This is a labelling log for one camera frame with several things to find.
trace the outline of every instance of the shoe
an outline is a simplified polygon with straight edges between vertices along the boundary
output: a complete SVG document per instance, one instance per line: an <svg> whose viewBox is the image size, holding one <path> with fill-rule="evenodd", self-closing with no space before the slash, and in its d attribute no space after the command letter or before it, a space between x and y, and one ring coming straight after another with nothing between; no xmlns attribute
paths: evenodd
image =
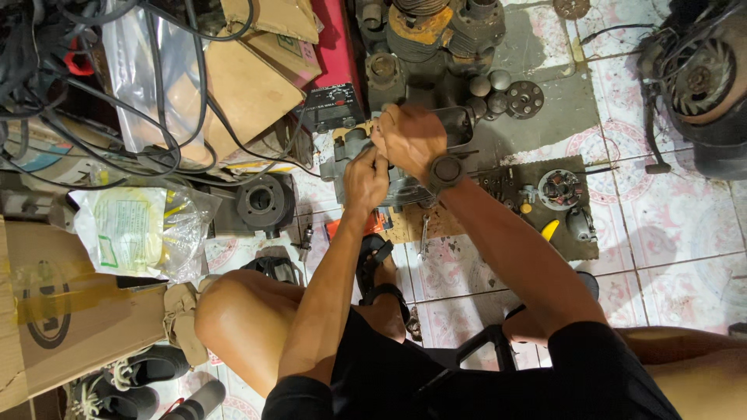
<svg viewBox="0 0 747 420"><path fill-rule="evenodd" d="M95 373L72 388L72 411L86 419L148 420L158 409L158 397L150 388L120 391Z"/></svg>
<svg viewBox="0 0 747 420"><path fill-rule="evenodd" d="M118 360L104 370L104 378L120 391L183 376L190 364L183 351L168 345L151 348Z"/></svg>
<svg viewBox="0 0 747 420"><path fill-rule="evenodd" d="M197 291L191 283L174 285L164 294L164 331L169 344L182 349L192 366L208 361L208 349L197 339L194 332L194 315L197 307Z"/></svg>

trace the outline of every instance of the wrench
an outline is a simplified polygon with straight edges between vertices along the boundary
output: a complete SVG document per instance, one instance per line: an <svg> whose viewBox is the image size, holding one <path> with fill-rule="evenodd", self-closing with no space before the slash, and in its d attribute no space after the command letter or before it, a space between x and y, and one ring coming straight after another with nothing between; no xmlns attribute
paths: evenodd
<svg viewBox="0 0 747 420"><path fill-rule="evenodd" d="M426 233L428 233L428 221L430 220L430 216L428 214L423 214L423 238L421 239L421 251L418 253L418 258L421 261L425 261L425 241L426 241Z"/></svg>

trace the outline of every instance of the person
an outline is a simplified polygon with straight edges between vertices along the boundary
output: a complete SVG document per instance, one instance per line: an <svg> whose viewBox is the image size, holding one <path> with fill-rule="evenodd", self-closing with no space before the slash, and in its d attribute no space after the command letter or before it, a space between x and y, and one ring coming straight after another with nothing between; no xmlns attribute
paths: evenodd
<svg viewBox="0 0 747 420"><path fill-rule="evenodd" d="M469 178L444 182L450 177L436 162L447 161L447 137L434 114L390 105L371 138L375 147L347 165L340 226L308 288L231 271L200 298L198 337L267 397L263 419L680 418L557 251ZM363 238L386 196L390 163L429 190L436 185L523 300L516 316L531 315L552 368L448 371L405 340L391 244ZM358 306L350 305L354 276L364 295Z"/></svg>

